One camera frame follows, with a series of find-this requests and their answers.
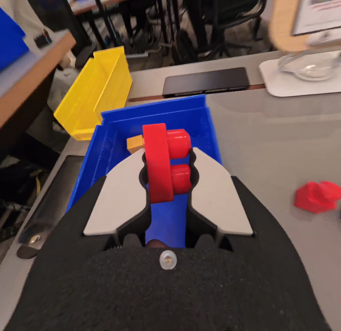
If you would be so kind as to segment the blue plastic bin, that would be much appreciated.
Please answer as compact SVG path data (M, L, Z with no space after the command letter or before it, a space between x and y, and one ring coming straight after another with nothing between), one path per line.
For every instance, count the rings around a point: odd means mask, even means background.
M3 10L0 9L0 70L29 52L24 42L26 37L22 28Z
M184 129L191 145L222 164L220 148L205 95L175 98L106 111L97 125L83 160L66 212L114 166L129 156L126 139L143 133L145 124L165 123L168 130ZM171 248L185 248L188 194L151 205L152 222L146 242L159 239Z

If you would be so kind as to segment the yellow plastic bin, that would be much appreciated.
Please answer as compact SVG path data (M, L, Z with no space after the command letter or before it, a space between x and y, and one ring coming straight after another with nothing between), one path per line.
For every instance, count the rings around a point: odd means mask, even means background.
M89 141L102 112L125 106L132 82L124 46L94 52L54 117L73 139Z

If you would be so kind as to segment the red double toy block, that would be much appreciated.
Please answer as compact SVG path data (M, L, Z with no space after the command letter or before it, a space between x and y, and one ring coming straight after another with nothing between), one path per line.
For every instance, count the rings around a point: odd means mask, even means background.
M177 195L188 194L192 184L190 166L172 165L171 160L185 159L191 151L191 139L185 129L168 130L165 123L143 125L145 158L150 202L171 202Z

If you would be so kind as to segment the white document stand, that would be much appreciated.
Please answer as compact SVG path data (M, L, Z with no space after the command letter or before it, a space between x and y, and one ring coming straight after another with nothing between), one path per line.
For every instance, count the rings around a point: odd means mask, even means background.
M261 63L268 93L279 98L340 93L340 37L340 28L314 33L306 50Z

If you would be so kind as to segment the printed instruction sheet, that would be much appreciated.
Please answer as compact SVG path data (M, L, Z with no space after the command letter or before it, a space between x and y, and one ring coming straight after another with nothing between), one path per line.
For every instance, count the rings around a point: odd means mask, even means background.
M341 27L341 0L299 0L292 35L306 35Z

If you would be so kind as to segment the black office chair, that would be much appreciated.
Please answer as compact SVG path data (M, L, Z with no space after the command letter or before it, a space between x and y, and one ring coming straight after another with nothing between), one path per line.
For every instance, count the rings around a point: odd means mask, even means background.
M244 49L251 46L226 42L225 31L254 20L252 39L256 42L267 0L183 0L197 41L196 56L206 60L225 54L229 48Z

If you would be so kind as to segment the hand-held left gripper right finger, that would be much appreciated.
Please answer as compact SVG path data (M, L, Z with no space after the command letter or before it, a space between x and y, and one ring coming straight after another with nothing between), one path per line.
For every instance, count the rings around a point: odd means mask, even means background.
M190 153L192 188L188 196L186 225L195 235L253 235L228 170L193 147Z

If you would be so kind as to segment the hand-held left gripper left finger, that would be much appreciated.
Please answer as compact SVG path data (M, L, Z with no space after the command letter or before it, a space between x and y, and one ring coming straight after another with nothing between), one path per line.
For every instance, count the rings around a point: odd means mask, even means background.
M145 150L128 156L105 177L84 235L145 234L151 225Z

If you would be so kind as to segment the pile of colourful toy blocks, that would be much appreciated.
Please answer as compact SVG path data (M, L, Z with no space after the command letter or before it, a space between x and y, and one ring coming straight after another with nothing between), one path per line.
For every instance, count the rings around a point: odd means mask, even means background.
M145 142L144 137L142 134L127 138L126 140L126 146L127 150L130 152L130 154L134 154L140 149L145 148Z

